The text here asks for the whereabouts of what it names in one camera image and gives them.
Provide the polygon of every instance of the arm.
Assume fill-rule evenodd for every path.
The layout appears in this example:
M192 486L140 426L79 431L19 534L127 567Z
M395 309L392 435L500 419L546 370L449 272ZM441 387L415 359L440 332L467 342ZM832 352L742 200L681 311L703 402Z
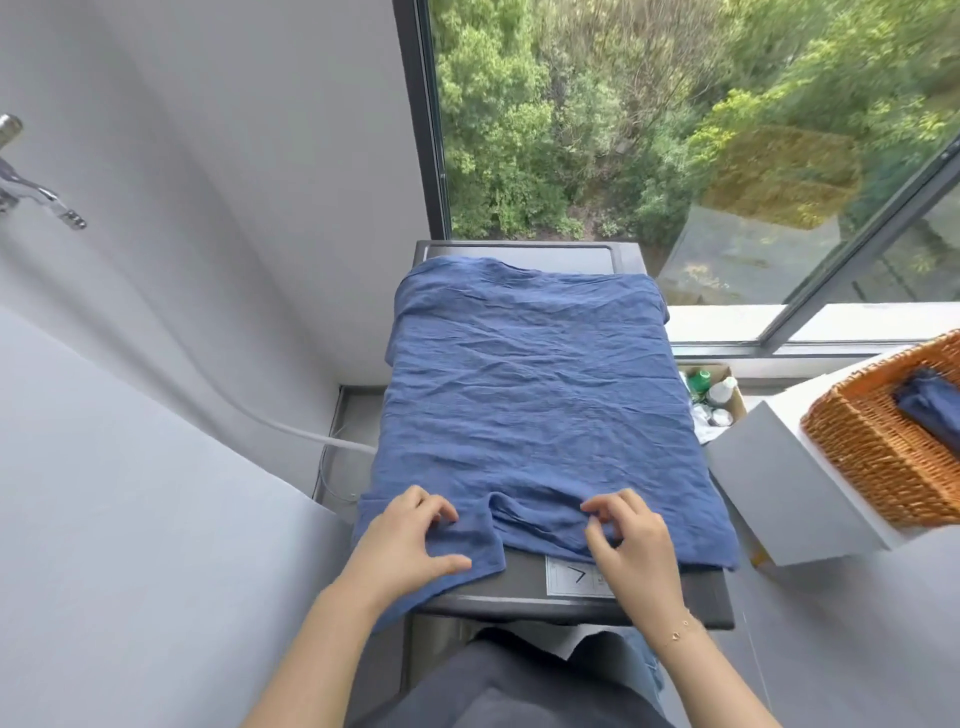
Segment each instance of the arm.
M243 728L340 728L360 653L384 610L436 578L470 568L466 556L431 558L426 531L453 506L420 486L371 522L343 573L320 592Z
M587 543L617 601L670 674L694 728L777 728L780 724L684 606L666 524L632 490L593 497ZM612 522L613 548L602 522Z

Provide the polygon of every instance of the faucet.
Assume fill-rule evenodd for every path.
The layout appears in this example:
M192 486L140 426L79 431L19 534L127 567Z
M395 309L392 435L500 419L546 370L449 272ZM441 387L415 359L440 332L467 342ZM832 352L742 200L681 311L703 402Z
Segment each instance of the faucet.
M16 116L0 114L0 148L12 141L22 129L23 122ZM20 177L9 162L0 158L0 216L10 212L24 199L45 207L71 230L81 231L86 227L84 218L61 202L56 192Z

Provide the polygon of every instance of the glass pane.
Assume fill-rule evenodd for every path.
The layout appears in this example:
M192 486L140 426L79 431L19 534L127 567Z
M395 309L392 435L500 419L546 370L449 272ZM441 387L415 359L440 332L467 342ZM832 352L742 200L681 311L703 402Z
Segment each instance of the glass pane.
M794 341L915 341L960 327L960 188L914 223Z
M429 7L454 238L635 241L756 332L960 131L960 0Z

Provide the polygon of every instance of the gray tile floor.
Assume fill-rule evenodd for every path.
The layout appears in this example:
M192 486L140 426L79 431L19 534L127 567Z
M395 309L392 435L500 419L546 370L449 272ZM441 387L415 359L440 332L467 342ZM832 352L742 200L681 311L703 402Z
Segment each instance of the gray tile floor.
M749 389L748 406L776 389ZM341 436L374 444L381 405L379 395L351 400ZM363 455L336 452L327 463L324 505L352 521L353 506L333 493L361 493L369 468ZM960 527L870 557L760 570L745 558L730 575L730 590L737 629L714 637L787 728L960 725ZM417 673L463 635L430 619L415 626ZM403 638L401 624L371 641L352 715L399 688ZM671 685L662 701L676 726L689 725Z

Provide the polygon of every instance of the wicker basket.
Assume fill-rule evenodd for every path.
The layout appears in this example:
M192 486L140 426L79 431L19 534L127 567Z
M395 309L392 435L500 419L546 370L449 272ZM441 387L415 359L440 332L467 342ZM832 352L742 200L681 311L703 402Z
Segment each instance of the wicker basket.
M921 366L960 386L960 328L834 385L803 419L827 459L888 522L960 523L960 460L897 409L892 393Z

